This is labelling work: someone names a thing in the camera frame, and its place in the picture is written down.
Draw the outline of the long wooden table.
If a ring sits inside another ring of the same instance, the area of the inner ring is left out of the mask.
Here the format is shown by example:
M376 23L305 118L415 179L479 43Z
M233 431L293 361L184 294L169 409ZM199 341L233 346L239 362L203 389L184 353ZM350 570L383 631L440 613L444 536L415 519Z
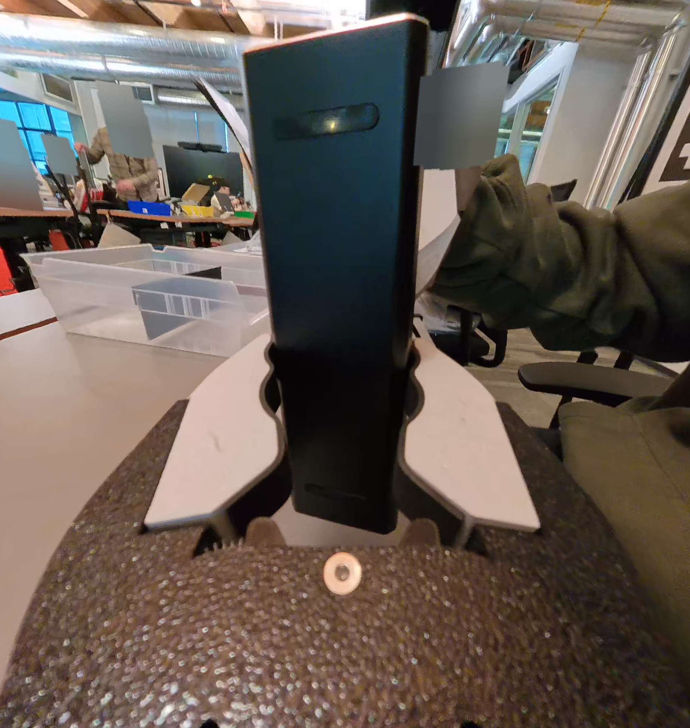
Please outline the long wooden table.
M140 213L133 213L125 210L100 210L102 215L109 218L118 218L126 220L144 221L144 222L160 222L160 223L201 223L201 224L215 224L221 223L234 228L251 228L254 226L254 218L245 218L236 215L230 215L228 217L202 217L196 215L147 215ZM14 218L60 218L67 219L73 217L74 213L64 207L55 209L44 209L38 210L22 210L10 207L0 207L0 217L14 217Z

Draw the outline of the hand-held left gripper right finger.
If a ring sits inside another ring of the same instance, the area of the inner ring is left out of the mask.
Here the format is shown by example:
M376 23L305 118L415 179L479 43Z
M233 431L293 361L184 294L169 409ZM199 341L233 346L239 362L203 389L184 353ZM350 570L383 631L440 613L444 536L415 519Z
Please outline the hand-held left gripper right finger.
M410 481L399 493L402 512L436 522L441 543L455 548L475 526L537 532L540 519L494 397L437 349L420 318L412 352L415 409L399 442Z

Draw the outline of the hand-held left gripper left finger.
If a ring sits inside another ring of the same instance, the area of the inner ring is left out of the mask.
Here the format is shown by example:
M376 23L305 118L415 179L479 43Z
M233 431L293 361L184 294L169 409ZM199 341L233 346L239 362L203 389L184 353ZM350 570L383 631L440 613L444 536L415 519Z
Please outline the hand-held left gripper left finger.
M285 430L262 334L220 364L191 393L144 518L152 532L213 526L245 530L277 513L292 494Z

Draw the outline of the clear bin divider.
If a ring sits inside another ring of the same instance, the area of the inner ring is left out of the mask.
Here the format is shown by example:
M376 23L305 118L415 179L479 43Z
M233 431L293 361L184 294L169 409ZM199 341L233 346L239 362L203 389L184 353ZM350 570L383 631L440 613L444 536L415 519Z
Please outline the clear bin divider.
M131 287L149 341L198 320L208 320L230 300L215 279L183 276Z

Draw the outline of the clear plastic bin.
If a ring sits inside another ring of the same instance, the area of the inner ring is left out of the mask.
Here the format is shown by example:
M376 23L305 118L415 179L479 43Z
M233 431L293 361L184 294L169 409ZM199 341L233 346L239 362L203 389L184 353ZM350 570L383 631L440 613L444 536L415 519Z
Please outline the clear plastic bin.
M261 255L219 248L118 248L30 253L24 256L37 287L67 333L230 358L253 339L271 334ZM149 341L131 287L191 276L221 281L230 302Z

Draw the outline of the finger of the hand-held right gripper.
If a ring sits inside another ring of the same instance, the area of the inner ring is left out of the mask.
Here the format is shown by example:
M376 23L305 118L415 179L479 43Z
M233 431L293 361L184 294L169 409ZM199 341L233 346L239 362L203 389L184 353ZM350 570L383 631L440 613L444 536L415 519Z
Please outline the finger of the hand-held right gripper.
M432 285L483 170L483 167L422 170L416 297Z

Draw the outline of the white framed sign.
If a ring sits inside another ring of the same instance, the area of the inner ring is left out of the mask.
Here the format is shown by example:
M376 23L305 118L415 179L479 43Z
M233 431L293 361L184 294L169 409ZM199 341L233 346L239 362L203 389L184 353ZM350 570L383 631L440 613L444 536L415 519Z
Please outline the white framed sign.
M622 201L690 180L690 57Z

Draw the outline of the person's right forearm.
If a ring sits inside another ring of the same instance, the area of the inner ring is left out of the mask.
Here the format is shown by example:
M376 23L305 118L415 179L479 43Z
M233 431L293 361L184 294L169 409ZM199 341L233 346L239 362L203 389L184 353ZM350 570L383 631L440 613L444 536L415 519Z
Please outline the person's right forearm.
M430 291L547 350L690 360L690 180L613 210L555 202L511 154L479 170Z

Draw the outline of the black monitor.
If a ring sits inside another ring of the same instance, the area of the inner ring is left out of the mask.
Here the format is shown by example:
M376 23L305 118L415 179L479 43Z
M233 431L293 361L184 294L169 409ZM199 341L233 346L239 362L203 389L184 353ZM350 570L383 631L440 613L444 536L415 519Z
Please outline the black monitor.
M181 198L197 181L221 178L231 193L244 193L244 169L240 152L200 151L179 146L161 147L169 195Z

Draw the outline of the printed instruction sheet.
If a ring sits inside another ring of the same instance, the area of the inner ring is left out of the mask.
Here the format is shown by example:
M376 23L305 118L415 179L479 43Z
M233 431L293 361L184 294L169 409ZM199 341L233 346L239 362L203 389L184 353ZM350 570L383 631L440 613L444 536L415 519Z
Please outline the printed instruction sheet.
M249 170L253 171L252 145L249 129L236 107L210 83L204 81L203 78L195 78L194 85L204 95L223 121L227 123L241 148Z

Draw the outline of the black multiport USB hub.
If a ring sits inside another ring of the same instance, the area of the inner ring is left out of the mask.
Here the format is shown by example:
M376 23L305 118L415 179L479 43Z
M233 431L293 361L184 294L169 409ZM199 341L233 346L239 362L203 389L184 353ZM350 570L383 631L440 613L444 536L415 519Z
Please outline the black multiport USB hub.
M382 534L397 522L428 39L396 14L243 56L293 504Z

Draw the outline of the grey desk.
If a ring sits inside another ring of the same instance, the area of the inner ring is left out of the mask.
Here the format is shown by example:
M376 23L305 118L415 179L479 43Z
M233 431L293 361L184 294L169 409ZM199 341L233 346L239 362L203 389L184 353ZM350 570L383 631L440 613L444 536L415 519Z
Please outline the grey desk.
M210 526L143 525L188 401L140 440L124 434L140 395L112 375L87 396L49 383L25 407L45 436L22 450L40 489L69 476L84 505L41 575L0 691L0 726L417 725L415 679L386 641L386 594L410 551L347 545L362 565L361 596L338 597L322 571L340 544L221 538Z

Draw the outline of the silver ventilation duct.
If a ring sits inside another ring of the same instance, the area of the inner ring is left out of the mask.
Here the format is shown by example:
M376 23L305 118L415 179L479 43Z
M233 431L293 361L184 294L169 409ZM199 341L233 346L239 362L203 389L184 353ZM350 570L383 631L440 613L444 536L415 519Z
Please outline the silver ventilation duct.
M213 78L239 83L248 50L274 39L0 12L0 69L69 77Z

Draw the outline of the person's green jacket torso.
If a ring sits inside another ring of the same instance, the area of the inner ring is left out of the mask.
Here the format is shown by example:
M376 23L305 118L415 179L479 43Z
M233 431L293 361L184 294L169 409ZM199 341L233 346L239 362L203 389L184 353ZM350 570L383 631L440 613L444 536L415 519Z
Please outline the person's green jacket torso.
M657 398L559 412L566 469L611 524L690 699L690 362Z

